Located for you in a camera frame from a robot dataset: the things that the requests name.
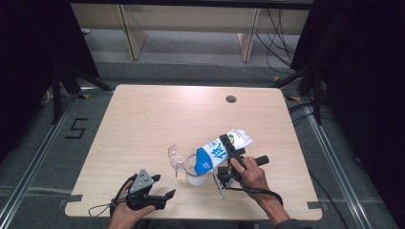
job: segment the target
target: finger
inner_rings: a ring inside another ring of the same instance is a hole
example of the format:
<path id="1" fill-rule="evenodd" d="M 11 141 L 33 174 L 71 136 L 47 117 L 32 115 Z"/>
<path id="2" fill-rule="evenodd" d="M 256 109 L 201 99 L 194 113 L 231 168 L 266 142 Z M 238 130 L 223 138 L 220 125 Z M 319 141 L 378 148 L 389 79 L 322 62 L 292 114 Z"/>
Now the finger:
<path id="1" fill-rule="evenodd" d="M 236 169 L 236 171 L 238 171 L 238 173 L 241 174 L 245 171 L 244 166 L 242 166 L 241 163 L 239 163 L 238 160 L 236 160 L 235 158 L 231 158 L 230 163 Z"/>
<path id="2" fill-rule="evenodd" d="M 252 171 L 253 168 L 254 168 L 254 166 L 252 165 L 252 161 L 251 161 L 251 160 L 254 160 L 254 158 L 251 157 L 251 156 L 247 156 L 247 157 L 244 157 L 244 158 L 242 159 L 242 161 L 244 162 L 244 165 L 245 165 L 245 167 L 246 167 L 246 169 L 247 169 L 248 171 Z"/>
<path id="3" fill-rule="evenodd" d="M 131 188 L 132 183 L 134 183 L 133 180 L 129 181 L 129 182 L 125 185 L 125 187 L 122 189 L 122 192 L 121 192 L 121 193 L 122 193 L 122 194 L 126 194 L 126 192 L 128 191 L 128 189 Z"/>

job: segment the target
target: human hand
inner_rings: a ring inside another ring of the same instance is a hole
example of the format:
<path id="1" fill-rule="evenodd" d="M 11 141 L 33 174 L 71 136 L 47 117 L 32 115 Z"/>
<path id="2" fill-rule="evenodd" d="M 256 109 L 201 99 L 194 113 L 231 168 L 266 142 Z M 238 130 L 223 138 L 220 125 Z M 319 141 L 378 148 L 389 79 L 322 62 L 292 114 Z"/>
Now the human hand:
<path id="1" fill-rule="evenodd" d="M 231 158 L 230 163 L 242 177 L 240 181 L 241 187 L 247 186 L 249 188 L 270 191 L 266 180 L 266 173 L 262 168 L 259 168 L 253 157 L 247 156 L 242 158 L 242 163 L 246 168 L 235 158 Z M 268 194 L 247 194 L 256 200 L 259 206 L 266 212 L 273 225 L 289 219 L 288 213 L 276 197 Z"/>
<path id="2" fill-rule="evenodd" d="M 121 194 L 124 195 L 127 190 L 131 187 L 133 181 L 128 182 L 125 187 L 123 188 Z M 155 206 L 146 206 L 140 210 L 133 211 L 131 210 L 125 203 L 125 201 L 120 202 L 116 210 L 114 210 L 113 215 L 111 216 L 110 225 L 108 228 L 110 229 L 126 229 L 132 228 L 138 220 L 143 218 L 144 216 L 149 215 L 155 211 Z"/>
<path id="3" fill-rule="evenodd" d="M 241 175 L 242 181 L 240 182 L 242 187 L 263 189 L 270 191 L 266 180 L 266 173 L 262 168 L 259 168 L 256 160 L 252 156 L 247 156 L 242 158 L 242 166 L 235 158 L 230 159 L 230 163 L 236 169 L 236 171 Z M 251 194 L 247 193 L 251 198 L 259 203 L 266 199 L 272 199 L 274 197 L 266 194 Z"/>

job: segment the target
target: wire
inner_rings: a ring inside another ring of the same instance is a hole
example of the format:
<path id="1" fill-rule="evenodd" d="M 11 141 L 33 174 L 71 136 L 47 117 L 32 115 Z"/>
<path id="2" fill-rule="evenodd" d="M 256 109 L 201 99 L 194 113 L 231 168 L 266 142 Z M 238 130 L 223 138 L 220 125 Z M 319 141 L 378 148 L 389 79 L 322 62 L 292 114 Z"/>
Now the wire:
<path id="1" fill-rule="evenodd" d="M 279 12 L 278 13 L 279 14 L 278 15 L 278 23 L 277 23 L 277 26 L 276 26 L 275 23 L 274 23 L 273 18 L 271 17 L 270 11 L 267 9 L 268 17 L 270 18 L 271 24 L 273 25 L 273 28 L 274 28 L 274 31 L 275 31 L 275 34 L 273 35 L 272 39 L 269 37 L 269 35 L 267 35 L 267 36 L 271 40 L 271 44 L 274 44 L 277 48 L 285 51 L 289 62 L 292 62 L 291 55 L 295 53 L 295 50 L 293 48 L 291 48 L 289 45 L 287 45 L 286 40 L 284 38 L 283 24 L 282 24 L 282 20 L 281 20 L 283 10 L 279 9 L 278 12 Z M 276 43 L 274 43 L 274 38 L 275 38 L 276 35 L 279 37 L 280 41 L 282 42 L 282 44 L 284 46 L 283 48 L 278 46 Z"/>
<path id="2" fill-rule="evenodd" d="M 302 116 L 296 118 L 295 120 L 292 121 L 292 125 L 294 125 L 294 126 L 295 126 L 295 125 L 298 125 L 298 123 L 300 123 L 302 120 L 304 120 L 306 117 L 308 117 L 308 116 L 310 116 L 310 115 L 313 115 L 313 113 L 304 114 L 304 115 L 302 115 Z"/>
<path id="3" fill-rule="evenodd" d="M 265 48 L 271 52 L 273 55 L 275 55 L 278 59 L 280 59 L 284 64 L 286 64 L 287 66 L 290 66 L 290 63 L 288 63 L 285 59 L 283 59 L 280 55 L 278 55 L 276 52 L 274 52 L 270 47 L 268 47 L 265 42 L 262 41 L 262 39 L 260 38 L 259 34 L 256 33 L 256 37 L 259 39 L 259 41 L 262 43 L 263 46 L 265 46 Z"/>
<path id="4" fill-rule="evenodd" d="M 93 210 L 93 209 L 96 209 L 96 208 L 99 208 L 99 207 L 104 207 L 104 206 L 105 206 L 104 210 L 102 210 L 100 213 L 98 213 L 98 214 L 95 215 L 95 216 L 92 215 L 92 210 Z M 99 216 L 100 216 L 101 214 L 103 214 L 103 213 L 105 212 L 105 210 L 107 210 L 110 206 L 111 206 L 111 203 L 106 203 L 106 204 L 101 204 L 101 205 L 98 205 L 98 206 L 91 207 L 91 208 L 89 209 L 89 211 L 88 211 L 89 216 L 90 216 L 90 217 L 99 217 Z"/>
<path id="5" fill-rule="evenodd" d="M 149 37 L 149 40 L 151 40 L 152 43 L 153 43 L 160 51 L 162 51 L 162 52 L 164 52 L 164 53 L 166 53 L 166 54 L 169 54 L 169 53 L 167 53 L 167 51 L 165 51 L 161 46 L 159 46 L 152 38 Z M 175 58 L 173 58 L 173 57 L 171 57 L 171 56 L 168 56 L 168 58 L 169 58 L 169 59 L 172 59 L 172 60 L 174 60 L 174 61 L 176 61 L 176 62 L 180 62 L 180 63 L 186 63 L 186 64 L 192 64 L 192 65 L 208 65 L 208 66 L 212 65 L 212 66 L 218 66 L 218 67 L 222 67 L 222 68 L 237 70 L 237 71 L 240 71 L 240 72 L 242 72 L 242 73 L 248 73 L 248 74 L 252 74 L 252 75 L 258 75 L 258 76 L 264 77 L 264 78 L 266 78 L 266 79 L 275 81 L 275 79 L 273 79 L 273 78 L 271 78 L 271 77 L 269 77 L 269 76 L 267 76 L 267 75 L 259 74 L 259 73 L 247 72 L 247 71 L 245 71 L 245 70 L 242 70 L 242 69 L 239 69 L 239 68 L 236 68 L 236 67 L 223 66 L 223 65 L 213 64 L 213 63 L 209 63 L 209 62 L 206 62 L 206 63 L 197 63 L 197 62 L 191 62 L 191 61 L 186 61 L 186 60 L 179 60 L 179 59 L 175 59 Z"/>
<path id="6" fill-rule="evenodd" d="M 333 206 L 334 210 L 336 210 L 336 213 L 340 217 L 340 219 L 342 220 L 343 225 L 345 226 L 345 228 L 349 228 L 348 224 L 346 223 L 345 219 L 342 216 L 342 213 L 337 208 L 336 204 L 334 203 L 333 199 L 328 194 L 327 190 L 324 188 L 324 186 L 321 184 L 321 182 L 319 182 L 319 180 L 315 177 L 315 175 L 310 170 L 308 170 L 308 171 L 309 171 L 309 175 L 313 178 L 313 180 L 315 180 L 315 182 L 318 184 L 318 186 L 322 189 L 322 191 L 325 193 L 327 198 L 330 200 L 331 205 Z"/>
<path id="7" fill-rule="evenodd" d="M 300 109 L 302 107 L 305 107 L 305 106 L 310 106 L 310 105 L 312 105 L 311 102 L 309 102 L 309 103 L 300 103 L 298 105 L 292 106 L 292 107 L 288 108 L 289 114 L 291 115 L 296 110 L 298 110 L 298 109 Z"/>
<path id="8" fill-rule="evenodd" d="M 277 198 L 277 200 L 279 200 L 281 205 L 284 206 L 283 199 L 281 198 L 281 196 L 278 195 L 277 193 L 274 193 L 274 192 L 270 191 L 270 190 L 256 189 L 256 188 L 249 188 L 249 187 L 245 187 L 245 188 L 232 188 L 232 187 L 229 187 L 228 190 L 244 191 L 246 193 L 251 193 L 251 194 L 267 194 L 267 195 L 271 195 L 271 196 Z"/>

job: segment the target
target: black tape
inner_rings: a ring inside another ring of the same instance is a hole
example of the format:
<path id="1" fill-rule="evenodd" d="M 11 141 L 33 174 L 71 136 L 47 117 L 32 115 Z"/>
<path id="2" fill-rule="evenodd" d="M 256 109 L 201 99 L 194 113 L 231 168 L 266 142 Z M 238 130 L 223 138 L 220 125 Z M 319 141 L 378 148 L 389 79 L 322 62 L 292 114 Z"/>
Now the black tape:
<path id="1" fill-rule="evenodd" d="M 68 199 L 61 199 L 59 201 L 59 207 L 66 207 L 68 202 L 80 202 L 83 198 L 83 195 L 73 195 L 68 197 Z"/>
<path id="2" fill-rule="evenodd" d="M 307 202 L 307 206 L 309 209 L 318 209 L 322 208 L 322 205 L 319 201 L 314 201 L 314 202 Z"/>

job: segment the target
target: black sleeve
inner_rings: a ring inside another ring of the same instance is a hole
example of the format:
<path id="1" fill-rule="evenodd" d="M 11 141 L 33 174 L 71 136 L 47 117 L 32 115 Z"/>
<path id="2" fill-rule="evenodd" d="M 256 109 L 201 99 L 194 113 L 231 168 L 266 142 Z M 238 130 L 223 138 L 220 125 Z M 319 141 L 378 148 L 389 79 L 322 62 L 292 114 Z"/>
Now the black sleeve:
<path id="1" fill-rule="evenodd" d="M 302 227 L 297 219 L 289 219 L 275 225 L 274 229 L 302 229 Z"/>

